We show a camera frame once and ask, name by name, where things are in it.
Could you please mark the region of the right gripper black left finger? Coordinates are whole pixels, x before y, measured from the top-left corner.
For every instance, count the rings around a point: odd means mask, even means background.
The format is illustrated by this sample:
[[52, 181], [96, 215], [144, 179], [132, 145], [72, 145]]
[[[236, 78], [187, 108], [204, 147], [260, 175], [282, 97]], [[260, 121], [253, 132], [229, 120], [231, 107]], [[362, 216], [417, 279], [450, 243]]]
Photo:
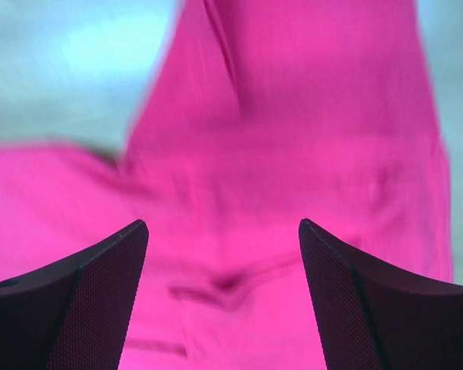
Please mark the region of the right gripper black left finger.
[[136, 220], [107, 239], [0, 282], [0, 370], [116, 369], [148, 229]]

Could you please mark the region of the magenta t shirt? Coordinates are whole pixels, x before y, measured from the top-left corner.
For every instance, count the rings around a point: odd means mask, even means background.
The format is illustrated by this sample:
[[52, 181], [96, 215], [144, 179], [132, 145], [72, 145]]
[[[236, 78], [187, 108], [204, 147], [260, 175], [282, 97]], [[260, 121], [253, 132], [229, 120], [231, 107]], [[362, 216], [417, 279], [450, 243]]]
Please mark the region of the magenta t shirt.
[[127, 151], [0, 148], [0, 281], [141, 219], [122, 369], [322, 369], [298, 226], [453, 276], [412, 1], [189, 1]]

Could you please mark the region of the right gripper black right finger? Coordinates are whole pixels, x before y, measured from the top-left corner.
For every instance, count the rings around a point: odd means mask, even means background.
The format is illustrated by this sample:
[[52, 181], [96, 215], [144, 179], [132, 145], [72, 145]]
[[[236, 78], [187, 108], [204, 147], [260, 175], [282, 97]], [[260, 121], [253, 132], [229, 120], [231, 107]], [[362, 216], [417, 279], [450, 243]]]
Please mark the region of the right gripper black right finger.
[[411, 273], [303, 219], [299, 243], [329, 369], [463, 369], [463, 286]]

